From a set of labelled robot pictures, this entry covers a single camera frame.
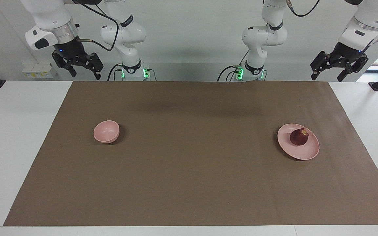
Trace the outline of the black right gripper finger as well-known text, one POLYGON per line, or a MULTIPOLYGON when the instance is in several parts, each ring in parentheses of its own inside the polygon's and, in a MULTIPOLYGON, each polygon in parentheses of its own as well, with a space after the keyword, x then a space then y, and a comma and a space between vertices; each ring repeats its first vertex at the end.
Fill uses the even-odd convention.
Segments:
POLYGON ((100 80, 101 71, 104 65, 102 61, 100 60, 98 54, 91 53, 89 55, 85 55, 84 58, 85 58, 84 68, 93 72, 93 75, 95 76, 96 80, 100 80))
POLYGON ((63 58, 58 53, 52 53, 52 58, 54 59, 57 67, 67 70, 72 77, 76 77, 77 72, 73 68, 70 60, 63 58))

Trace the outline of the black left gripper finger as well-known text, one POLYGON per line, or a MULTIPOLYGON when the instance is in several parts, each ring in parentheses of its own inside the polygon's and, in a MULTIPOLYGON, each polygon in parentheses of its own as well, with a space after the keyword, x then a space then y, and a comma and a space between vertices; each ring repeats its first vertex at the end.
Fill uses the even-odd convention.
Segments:
POLYGON ((312 69, 311 79, 315 81, 322 71, 331 68, 331 54, 320 52, 316 58, 310 63, 312 69))
POLYGON ((366 55, 362 55, 357 59, 347 59, 347 58, 340 58, 338 60, 340 68, 343 68, 342 72, 337 76, 338 82, 342 82, 346 76, 351 73, 358 73, 364 67, 364 65, 368 61, 368 57, 366 55))

